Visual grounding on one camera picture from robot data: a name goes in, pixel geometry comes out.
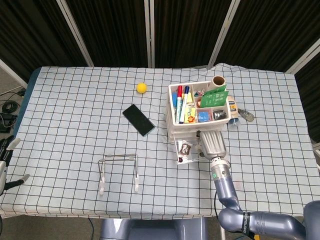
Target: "floor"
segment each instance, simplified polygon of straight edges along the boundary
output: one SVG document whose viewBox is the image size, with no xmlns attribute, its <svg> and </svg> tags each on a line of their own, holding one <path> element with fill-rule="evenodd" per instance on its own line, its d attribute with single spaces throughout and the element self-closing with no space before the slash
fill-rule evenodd
<svg viewBox="0 0 320 240">
<path fill-rule="evenodd" d="M 19 84 L 0 68 L 0 94 L 16 88 Z M 0 104 L 8 99 L 12 93 L 0 96 Z M 12 100 L 21 103 L 22 98 L 14 95 Z M 10 134 L 0 134 L 0 139 Z M 101 219 L 92 219 L 94 226 L 94 238 L 99 239 L 101 231 Z M 67 217 L 40 217 L 17 216 L 3 219 L 3 230 L 0 240 L 90 240 L 92 226 L 87 218 Z M 216 217 L 208 218 L 208 234 L 210 240 L 220 240 L 220 226 Z M 226 233 L 227 240 L 239 237 L 238 233 Z M 261 240 L 273 240 L 275 238 L 261 237 Z"/>
</svg>

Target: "black phone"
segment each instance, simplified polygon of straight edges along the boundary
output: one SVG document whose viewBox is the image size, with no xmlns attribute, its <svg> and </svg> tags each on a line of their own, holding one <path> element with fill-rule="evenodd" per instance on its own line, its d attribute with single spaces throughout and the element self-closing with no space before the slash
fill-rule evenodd
<svg viewBox="0 0 320 240">
<path fill-rule="evenodd" d="M 152 129 L 155 128 L 150 120 L 134 104 L 124 110 L 122 114 L 142 136 L 147 135 Z"/>
</svg>

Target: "green card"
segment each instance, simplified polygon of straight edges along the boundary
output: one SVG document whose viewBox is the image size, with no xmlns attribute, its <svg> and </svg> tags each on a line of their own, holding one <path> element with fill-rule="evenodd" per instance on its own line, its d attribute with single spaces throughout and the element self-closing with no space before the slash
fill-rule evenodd
<svg viewBox="0 0 320 240">
<path fill-rule="evenodd" d="M 214 94 L 214 93 L 218 93 L 218 92 L 224 92 L 226 90 L 227 85 L 223 85 L 223 86 L 219 86 L 213 90 L 210 91 L 206 91 L 203 95 L 207 95 L 207 94 Z"/>
<path fill-rule="evenodd" d="M 226 103 L 229 91 L 220 91 L 206 94 L 201 98 L 200 108 L 223 106 Z"/>
</svg>

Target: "blue object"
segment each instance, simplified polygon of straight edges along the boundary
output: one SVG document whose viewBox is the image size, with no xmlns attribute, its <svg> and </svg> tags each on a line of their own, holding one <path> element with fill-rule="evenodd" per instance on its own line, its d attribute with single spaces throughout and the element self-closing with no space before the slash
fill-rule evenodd
<svg viewBox="0 0 320 240">
<path fill-rule="evenodd" d="M 172 102 L 173 102 L 173 107 L 176 108 L 177 107 L 177 93 L 176 92 L 172 93 Z"/>
<path fill-rule="evenodd" d="M 207 111 L 200 111 L 198 112 L 198 122 L 208 122 L 209 121 L 209 113 Z"/>
<path fill-rule="evenodd" d="M 41 67 L 38 67 L 36 70 L 33 71 L 33 73 L 30 76 L 28 86 L 25 90 L 23 101 L 22 101 L 22 104 L 21 104 L 21 107 L 19 110 L 18 118 L 16 119 L 16 123 L 14 125 L 14 129 L 13 129 L 14 136 L 17 136 L 20 124 L 22 122 L 22 119 L 24 118 L 29 100 L 31 98 L 32 91 L 34 90 L 34 87 L 36 85 L 36 81 L 37 81 L 37 78 L 38 78 L 40 71 L 41 71 Z"/>
<path fill-rule="evenodd" d="M 106 218 L 100 240 L 209 240 L 205 217 L 174 220 Z"/>
<path fill-rule="evenodd" d="M 231 125 L 237 125 L 237 122 L 239 122 L 239 118 L 231 118 L 228 122 L 228 124 L 231 124 Z"/>
<path fill-rule="evenodd" d="M 185 86 L 185 88 L 184 88 L 184 94 L 188 94 L 188 93 L 189 93 L 189 89 L 190 89 L 189 86 Z"/>
</svg>

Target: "snack package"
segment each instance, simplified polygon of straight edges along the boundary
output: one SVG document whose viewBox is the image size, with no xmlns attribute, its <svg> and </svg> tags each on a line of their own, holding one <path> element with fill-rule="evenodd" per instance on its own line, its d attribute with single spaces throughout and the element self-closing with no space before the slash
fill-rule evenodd
<svg viewBox="0 0 320 240">
<path fill-rule="evenodd" d="M 196 122 L 196 108 L 194 103 L 185 106 L 184 123 L 194 124 Z"/>
<path fill-rule="evenodd" d="M 188 156 L 190 153 L 190 149 L 192 147 L 192 144 L 185 140 L 182 140 L 181 143 L 182 143 L 181 146 L 179 144 L 179 153 L 178 153 L 179 163 L 188 161 Z"/>
</svg>

